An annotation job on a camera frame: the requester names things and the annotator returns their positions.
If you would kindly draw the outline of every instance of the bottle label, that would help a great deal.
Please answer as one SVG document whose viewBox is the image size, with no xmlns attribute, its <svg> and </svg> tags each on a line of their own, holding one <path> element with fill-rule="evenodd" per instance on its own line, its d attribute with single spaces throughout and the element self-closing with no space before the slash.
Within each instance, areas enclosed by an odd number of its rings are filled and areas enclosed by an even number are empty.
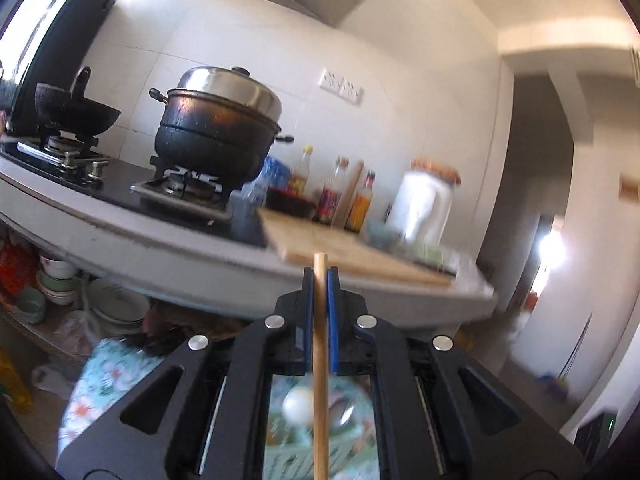
<svg viewBox="0 0 640 480">
<path fill-rule="evenodd" d="M 370 204 L 370 198 L 357 195 L 353 200 L 353 205 L 349 212 L 349 218 L 347 218 L 347 224 L 344 228 L 349 231 L 353 231 L 354 233 L 359 233 L 360 229 L 362 229 L 362 224 L 364 224 L 364 218 L 367 215 Z"/>
<path fill-rule="evenodd" d="M 296 195 L 301 195 L 306 186 L 306 178 L 299 175 L 291 175 L 287 183 L 286 191 Z"/>
<path fill-rule="evenodd" d="M 334 218 L 335 209 L 340 201 L 340 193 L 324 188 L 316 210 L 316 218 L 321 224 L 330 224 Z"/>
</svg>

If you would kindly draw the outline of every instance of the black stovetop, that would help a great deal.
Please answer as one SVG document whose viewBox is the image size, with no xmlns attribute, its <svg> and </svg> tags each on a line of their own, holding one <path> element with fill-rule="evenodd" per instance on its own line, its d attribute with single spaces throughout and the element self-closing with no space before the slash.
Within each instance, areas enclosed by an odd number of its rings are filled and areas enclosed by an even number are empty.
<svg viewBox="0 0 640 480">
<path fill-rule="evenodd" d="M 86 186 L 81 178 L 74 180 L 63 177 L 61 171 L 54 165 L 19 152 L 14 143 L 2 144 L 0 155 L 57 184 L 124 209 L 227 240 L 260 248 L 267 246 L 255 206 L 244 200 L 231 197 L 229 201 L 233 209 L 231 220 L 229 222 L 214 221 L 209 225 L 205 219 L 151 202 L 129 189 L 132 184 L 151 180 L 154 177 L 154 170 L 140 168 L 114 158 L 103 168 L 100 186 Z"/>
</svg>

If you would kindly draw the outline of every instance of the chopstick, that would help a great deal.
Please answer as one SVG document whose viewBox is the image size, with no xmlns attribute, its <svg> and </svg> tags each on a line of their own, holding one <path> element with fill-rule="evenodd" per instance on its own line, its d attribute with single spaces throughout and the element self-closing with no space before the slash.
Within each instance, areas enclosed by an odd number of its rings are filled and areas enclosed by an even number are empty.
<svg viewBox="0 0 640 480">
<path fill-rule="evenodd" d="M 314 480 L 329 478 L 329 355 L 326 330 L 326 254 L 314 254 Z"/>
</svg>

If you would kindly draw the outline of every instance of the power outlet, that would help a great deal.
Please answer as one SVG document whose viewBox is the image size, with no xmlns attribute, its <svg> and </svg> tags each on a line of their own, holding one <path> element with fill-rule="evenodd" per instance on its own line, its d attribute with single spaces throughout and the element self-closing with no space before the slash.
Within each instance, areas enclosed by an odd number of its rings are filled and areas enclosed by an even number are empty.
<svg viewBox="0 0 640 480">
<path fill-rule="evenodd" d="M 329 69 L 325 68 L 322 70 L 322 75 L 320 76 L 320 80 L 318 81 L 318 86 L 331 92 L 332 94 L 338 95 L 340 93 L 340 82 L 344 78 L 340 75 L 337 75 L 335 72 L 331 72 Z"/>
<path fill-rule="evenodd" d="M 342 79 L 340 82 L 340 91 L 338 95 L 345 101 L 350 102 L 352 105 L 357 105 L 360 101 L 360 95 L 362 94 L 362 88 L 354 85 L 351 81 Z"/>
</svg>

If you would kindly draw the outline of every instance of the cutting board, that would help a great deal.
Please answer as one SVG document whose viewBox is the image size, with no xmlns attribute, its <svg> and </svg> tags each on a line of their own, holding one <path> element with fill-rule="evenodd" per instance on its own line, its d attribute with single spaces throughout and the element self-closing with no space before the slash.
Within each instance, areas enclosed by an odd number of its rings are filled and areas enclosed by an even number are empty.
<svg viewBox="0 0 640 480">
<path fill-rule="evenodd" d="M 449 286 L 451 278 L 367 247 L 356 235 L 291 216 L 259 209 L 269 244 L 285 262 L 311 266 L 314 253 L 345 274 L 422 285 Z"/>
</svg>

